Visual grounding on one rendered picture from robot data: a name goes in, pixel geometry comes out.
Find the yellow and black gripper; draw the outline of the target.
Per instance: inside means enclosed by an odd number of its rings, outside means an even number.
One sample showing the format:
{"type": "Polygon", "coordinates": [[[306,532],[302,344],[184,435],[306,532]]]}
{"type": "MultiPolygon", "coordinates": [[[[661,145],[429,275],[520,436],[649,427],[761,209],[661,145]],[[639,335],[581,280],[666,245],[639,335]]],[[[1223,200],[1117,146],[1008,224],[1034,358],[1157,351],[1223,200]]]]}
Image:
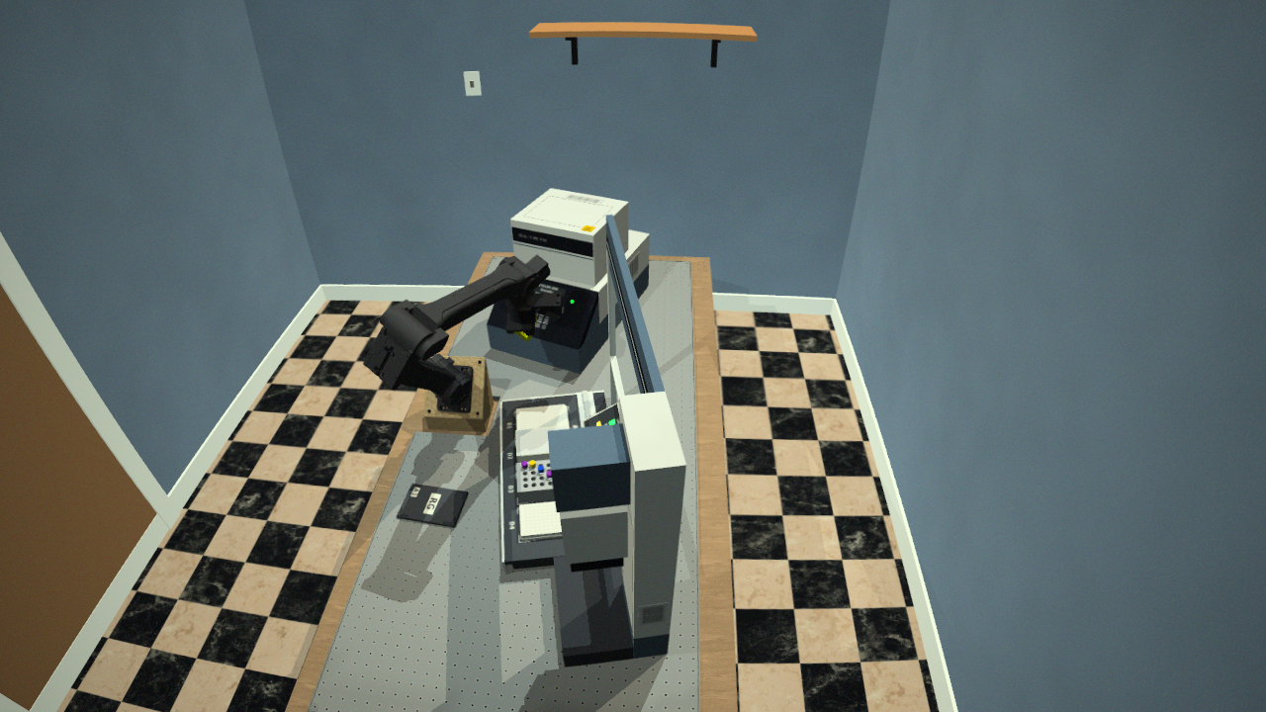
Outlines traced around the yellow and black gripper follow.
{"type": "MultiPolygon", "coordinates": [[[[525,304],[528,304],[528,303],[529,303],[529,296],[528,296],[528,302],[525,302],[525,304]]],[[[518,312],[517,312],[517,310],[523,310],[523,308],[525,307],[525,304],[523,304],[523,307],[518,307],[518,308],[513,308],[513,307],[508,307],[506,305],[506,310],[509,310],[509,315],[506,315],[506,328],[505,329],[506,329],[506,333],[509,333],[509,334],[517,333],[518,336],[520,336],[523,338],[523,341],[530,341],[532,336],[534,336],[536,321],[534,321],[534,324],[519,324],[518,312]]]]}

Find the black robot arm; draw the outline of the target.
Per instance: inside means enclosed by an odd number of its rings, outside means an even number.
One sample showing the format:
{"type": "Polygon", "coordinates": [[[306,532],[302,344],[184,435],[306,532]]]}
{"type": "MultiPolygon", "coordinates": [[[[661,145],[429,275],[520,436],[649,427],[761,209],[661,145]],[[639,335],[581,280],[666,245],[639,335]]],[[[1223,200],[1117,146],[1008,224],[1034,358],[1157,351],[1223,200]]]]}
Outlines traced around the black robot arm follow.
{"type": "Polygon", "coordinates": [[[438,410],[468,413],[472,402],[473,369],[453,365],[454,360],[438,353],[449,338],[446,329],[503,299],[508,307],[523,307],[528,296],[529,303],[523,310],[517,310],[519,324],[534,324],[536,310],[557,321],[563,314],[562,293],[534,294],[536,288],[539,288],[548,276],[548,264],[541,256],[536,255],[525,264],[511,256],[503,258],[492,274],[472,281],[467,288],[454,290],[449,296],[442,296],[438,302],[417,307],[411,302],[399,302],[381,315],[380,324],[384,328],[373,341],[363,365],[392,391],[396,391],[399,385],[434,391],[436,398],[437,398],[438,410]]]}

